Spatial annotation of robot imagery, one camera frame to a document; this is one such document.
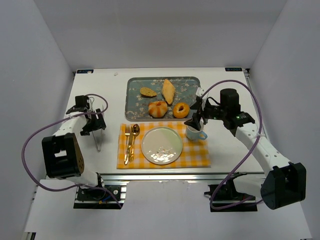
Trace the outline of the gold fork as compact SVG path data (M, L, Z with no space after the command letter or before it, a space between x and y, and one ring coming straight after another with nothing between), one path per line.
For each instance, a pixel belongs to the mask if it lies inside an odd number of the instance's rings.
M124 151L124 165L126 166L128 164L128 161L127 161L127 150L128 150L128 143L129 143L129 137L130 137L130 134L131 134L131 126L130 125L126 125L125 126L125 137L126 137L126 142L125 142L125 151Z

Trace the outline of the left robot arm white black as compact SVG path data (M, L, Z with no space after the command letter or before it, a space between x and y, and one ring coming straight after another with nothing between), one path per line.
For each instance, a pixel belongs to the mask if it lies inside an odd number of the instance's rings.
M85 167L77 138L105 130L102 111L92 109L88 95L75 97L75 105L66 112L66 120L52 135L42 139L46 174L51 179L69 180L78 185L103 187L99 173Z

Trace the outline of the blue corner label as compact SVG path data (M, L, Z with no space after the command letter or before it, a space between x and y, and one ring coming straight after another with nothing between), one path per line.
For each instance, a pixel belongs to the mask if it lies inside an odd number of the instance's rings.
M76 71L77 74L92 74L93 72L93 69L78 69Z
M225 67L226 72L242 72L243 69L241 67Z

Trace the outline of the brown seeded bread slice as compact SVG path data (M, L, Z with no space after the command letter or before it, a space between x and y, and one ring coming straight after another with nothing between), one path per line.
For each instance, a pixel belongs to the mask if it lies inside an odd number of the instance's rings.
M145 98L154 98L158 95L155 91L153 91L148 87L141 87L139 92L140 92L140 95Z

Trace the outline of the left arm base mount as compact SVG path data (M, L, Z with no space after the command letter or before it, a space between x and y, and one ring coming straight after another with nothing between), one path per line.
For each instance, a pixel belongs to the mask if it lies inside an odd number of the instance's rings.
M128 181L120 179L120 175L103 174L101 179L104 188L110 191L120 205L107 191L91 188L76 190L73 208L82 210L120 210L126 199Z

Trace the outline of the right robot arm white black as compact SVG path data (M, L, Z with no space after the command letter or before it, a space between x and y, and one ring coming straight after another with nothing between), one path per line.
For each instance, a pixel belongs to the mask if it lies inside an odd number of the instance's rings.
M301 163L291 162L262 135L255 120L241 110L239 94L235 89L222 89L220 103L212 105L209 98L204 97L204 90L198 88L196 102L190 108L195 112L185 125L199 131L208 120L222 121L224 127L247 147L248 154L255 158L264 172L262 178L234 172L221 187L214 190L215 194L255 197L263 200L272 210L306 198L306 168Z

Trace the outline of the white blue mug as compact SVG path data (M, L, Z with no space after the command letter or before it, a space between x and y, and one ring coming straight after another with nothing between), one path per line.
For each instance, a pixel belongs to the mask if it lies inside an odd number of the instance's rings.
M185 135L191 141L204 141L208 138L208 135L204 132L204 123L202 121L200 122L200 130L196 130L191 126L186 126Z

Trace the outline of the gold spoon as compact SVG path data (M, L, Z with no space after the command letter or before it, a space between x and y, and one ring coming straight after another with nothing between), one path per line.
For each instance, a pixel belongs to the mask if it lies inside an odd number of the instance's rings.
M130 149L129 162L132 162L134 160L135 140L139 134L140 134L140 126L138 124L135 124L133 126L133 138L132 138L132 144Z

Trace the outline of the white green round plate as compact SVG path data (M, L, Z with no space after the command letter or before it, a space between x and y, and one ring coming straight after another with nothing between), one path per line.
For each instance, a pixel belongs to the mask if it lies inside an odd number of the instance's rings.
M154 127L142 138L141 151L155 165L164 166L175 162L183 151L180 135L166 126Z

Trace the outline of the right blue corner label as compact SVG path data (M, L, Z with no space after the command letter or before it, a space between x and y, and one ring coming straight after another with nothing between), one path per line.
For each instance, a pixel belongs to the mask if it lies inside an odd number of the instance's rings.
M225 67L226 72L242 72L243 69L241 67Z

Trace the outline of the yellow checkered placemat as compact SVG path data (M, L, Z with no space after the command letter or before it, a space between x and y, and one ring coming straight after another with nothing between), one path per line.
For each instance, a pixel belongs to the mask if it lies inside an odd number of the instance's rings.
M135 139L134 160L127 165L125 160L126 124L120 125L118 137L117 168L118 169L173 169L173 168L206 168L211 166L211 160L206 140L189 140L186 136L186 125L182 121L147 122L140 123L140 133ZM141 150L144 135L156 127L168 127L175 130L183 142L182 153L179 158L168 165L156 165L149 162Z

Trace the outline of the round striped bread bun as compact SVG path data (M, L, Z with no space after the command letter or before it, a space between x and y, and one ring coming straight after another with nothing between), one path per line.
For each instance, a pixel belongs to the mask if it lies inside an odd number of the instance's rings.
M165 101L154 101L148 105L148 113L153 118L162 118L168 111L168 105Z

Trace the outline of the left blue corner label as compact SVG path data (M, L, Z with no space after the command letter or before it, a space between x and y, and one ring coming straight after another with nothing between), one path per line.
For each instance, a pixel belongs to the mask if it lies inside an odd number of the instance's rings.
M93 69L78 69L76 71L77 74L92 74L93 72Z

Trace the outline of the blue floral tray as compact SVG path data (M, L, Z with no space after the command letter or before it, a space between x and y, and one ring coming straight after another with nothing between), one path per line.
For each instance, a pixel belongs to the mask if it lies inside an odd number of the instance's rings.
M149 115L148 105L155 101L164 101L162 88L165 80L175 87L173 103L168 106L166 114L161 118ZM154 97L143 96L141 88L146 87L157 93ZM130 122L176 121L173 115L174 106L183 102L191 106L196 102L196 91L201 87L195 76L133 77L128 80L125 99L125 117Z

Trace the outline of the long pale bread loaf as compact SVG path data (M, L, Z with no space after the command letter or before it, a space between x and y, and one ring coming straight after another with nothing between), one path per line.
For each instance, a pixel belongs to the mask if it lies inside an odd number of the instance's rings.
M168 105L171 105L173 103L175 92L176 89L174 85L168 79L165 79L163 82L161 93Z

